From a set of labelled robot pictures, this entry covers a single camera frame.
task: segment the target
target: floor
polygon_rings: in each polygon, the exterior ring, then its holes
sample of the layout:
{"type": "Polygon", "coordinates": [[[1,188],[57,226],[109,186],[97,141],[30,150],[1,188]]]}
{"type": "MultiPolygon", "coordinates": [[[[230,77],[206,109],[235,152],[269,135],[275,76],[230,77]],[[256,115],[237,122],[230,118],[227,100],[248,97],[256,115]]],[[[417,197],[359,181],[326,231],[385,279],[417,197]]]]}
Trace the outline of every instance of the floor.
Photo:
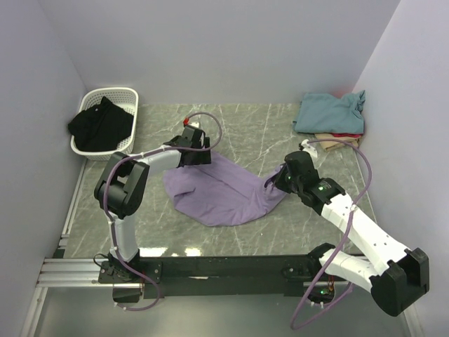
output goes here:
{"type": "MultiPolygon", "coordinates": [[[[410,336],[403,314],[388,316],[360,288],[318,321],[291,331],[298,301],[282,295],[183,296],[163,299],[148,311],[123,312],[112,305],[111,289],[52,288],[35,336],[410,336]]],[[[303,308],[298,322],[319,310],[303,308]]]]}
{"type": "MultiPolygon", "coordinates": [[[[150,150],[181,134],[182,120],[190,112],[213,113],[222,123],[224,138],[217,151],[258,176],[283,162],[286,154],[310,135],[298,135],[291,123],[299,105],[148,105],[138,111],[133,152],[150,150]]],[[[208,117],[202,127],[213,141],[217,127],[208,117]]],[[[333,178],[355,197],[363,179],[354,151],[342,148],[324,152],[315,165],[322,177],[333,178]]],[[[93,197],[105,162],[87,161],[74,210],[65,258],[91,258],[109,250],[105,216],[93,197]]],[[[367,197],[360,207],[373,218],[367,197]]],[[[154,176],[147,183],[143,203],[136,213],[136,237],[142,256],[233,256],[303,254],[324,242],[336,244],[342,233],[289,194],[270,214],[238,227],[206,227],[173,208],[162,183],[154,176]]],[[[358,253],[348,242],[344,250],[358,253]]]]}

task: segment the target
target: white cable clip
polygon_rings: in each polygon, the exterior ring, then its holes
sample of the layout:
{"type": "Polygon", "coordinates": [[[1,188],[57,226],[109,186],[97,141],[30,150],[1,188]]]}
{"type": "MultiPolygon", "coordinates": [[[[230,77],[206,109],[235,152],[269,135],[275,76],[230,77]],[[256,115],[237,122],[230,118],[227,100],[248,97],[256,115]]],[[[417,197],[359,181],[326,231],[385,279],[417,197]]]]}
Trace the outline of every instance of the white cable clip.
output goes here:
{"type": "Polygon", "coordinates": [[[315,147],[309,144],[308,139],[302,141],[301,147],[301,150],[310,154],[310,157],[312,157],[312,159],[318,159],[318,152],[316,151],[315,147]]]}
{"type": "Polygon", "coordinates": [[[199,121],[192,121],[192,122],[189,122],[189,125],[190,126],[193,126],[194,128],[201,128],[200,126],[200,122],[199,121]]]}

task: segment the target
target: stack of folded clothes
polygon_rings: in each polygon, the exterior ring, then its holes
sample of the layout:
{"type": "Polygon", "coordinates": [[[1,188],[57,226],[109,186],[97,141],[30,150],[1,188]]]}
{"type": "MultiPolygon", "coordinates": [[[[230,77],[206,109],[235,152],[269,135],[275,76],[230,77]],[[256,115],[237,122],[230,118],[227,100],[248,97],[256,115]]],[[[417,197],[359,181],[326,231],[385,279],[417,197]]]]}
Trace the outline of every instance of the stack of folded clothes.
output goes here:
{"type": "MultiPolygon", "coordinates": [[[[293,129],[298,133],[315,133],[318,139],[337,138],[358,146],[365,122],[361,115],[365,91],[347,93],[336,98],[329,93],[308,93],[301,102],[293,129]]],[[[321,142],[326,151],[344,146],[337,142],[321,142]]]]}

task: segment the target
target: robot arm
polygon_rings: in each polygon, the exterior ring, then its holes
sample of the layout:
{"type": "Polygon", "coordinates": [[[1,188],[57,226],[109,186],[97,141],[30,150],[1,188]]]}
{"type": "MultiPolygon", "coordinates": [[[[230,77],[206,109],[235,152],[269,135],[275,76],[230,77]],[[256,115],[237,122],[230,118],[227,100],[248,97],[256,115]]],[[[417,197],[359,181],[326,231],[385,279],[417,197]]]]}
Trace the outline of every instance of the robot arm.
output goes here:
{"type": "MultiPolygon", "coordinates": [[[[184,125],[181,136],[176,136],[169,142],[160,146],[167,147],[202,148],[210,147],[209,137],[206,137],[199,123],[184,125]]],[[[106,181],[114,166],[127,157],[126,154],[115,152],[107,162],[94,191],[101,209],[106,181]]],[[[210,164],[210,151],[194,152],[188,150],[171,150],[156,153],[150,157],[127,161],[121,165],[114,174],[109,186],[108,209],[115,222],[115,235],[117,245],[123,260],[129,263],[138,256],[139,248],[135,240],[134,213],[142,203],[147,179],[165,170],[176,169],[184,165],[210,164]]],[[[110,254],[117,258],[113,246],[110,254]]]]}
{"type": "MultiPolygon", "coordinates": [[[[375,302],[389,315],[397,316],[429,290],[429,258],[421,249],[411,251],[352,206],[351,197],[334,180],[320,178],[311,156],[316,150],[303,143],[290,153],[274,184],[280,190],[297,194],[302,202],[345,232],[352,207],[354,217],[348,238],[368,261],[339,251],[326,274],[346,279],[371,292],[375,302]]],[[[334,246],[320,246],[313,253],[324,265],[334,246]]]]}

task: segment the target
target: beige cloth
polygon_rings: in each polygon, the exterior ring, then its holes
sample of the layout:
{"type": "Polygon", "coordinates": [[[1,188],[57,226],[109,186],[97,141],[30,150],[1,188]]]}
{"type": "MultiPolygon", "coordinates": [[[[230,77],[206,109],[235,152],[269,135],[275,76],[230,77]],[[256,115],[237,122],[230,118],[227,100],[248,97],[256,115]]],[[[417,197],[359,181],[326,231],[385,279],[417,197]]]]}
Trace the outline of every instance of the beige cloth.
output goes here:
{"type": "MultiPolygon", "coordinates": [[[[315,133],[315,137],[317,139],[326,139],[326,138],[330,138],[330,139],[340,139],[340,140],[344,140],[345,142],[351,143],[354,146],[358,147],[358,142],[361,139],[361,137],[359,138],[354,138],[354,137],[335,137],[332,136],[330,133],[315,133]]],[[[320,142],[321,147],[325,150],[325,151],[331,151],[334,149],[337,149],[339,147],[343,147],[344,144],[342,143],[338,143],[338,142],[332,142],[332,141],[328,141],[328,142],[320,142]]]]}

